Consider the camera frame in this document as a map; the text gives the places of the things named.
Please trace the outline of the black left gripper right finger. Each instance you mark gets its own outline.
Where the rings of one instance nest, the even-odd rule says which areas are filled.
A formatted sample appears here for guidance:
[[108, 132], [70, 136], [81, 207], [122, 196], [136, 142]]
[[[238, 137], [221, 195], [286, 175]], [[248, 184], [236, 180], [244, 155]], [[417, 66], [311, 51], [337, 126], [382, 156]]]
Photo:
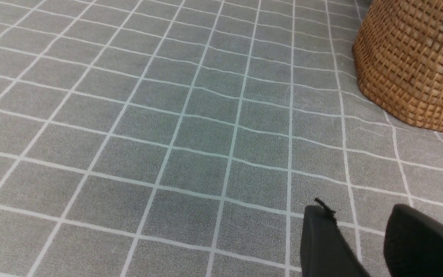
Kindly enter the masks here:
[[443, 224], [405, 204], [396, 204], [383, 245], [392, 277], [443, 277]]

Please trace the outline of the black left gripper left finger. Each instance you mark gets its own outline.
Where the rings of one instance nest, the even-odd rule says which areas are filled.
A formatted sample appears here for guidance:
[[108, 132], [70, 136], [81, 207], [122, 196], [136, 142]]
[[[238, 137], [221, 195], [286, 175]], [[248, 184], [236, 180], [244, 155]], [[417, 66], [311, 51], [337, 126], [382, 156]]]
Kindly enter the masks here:
[[305, 207], [300, 260], [303, 277], [369, 277], [339, 230], [335, 211], [319, 198]]

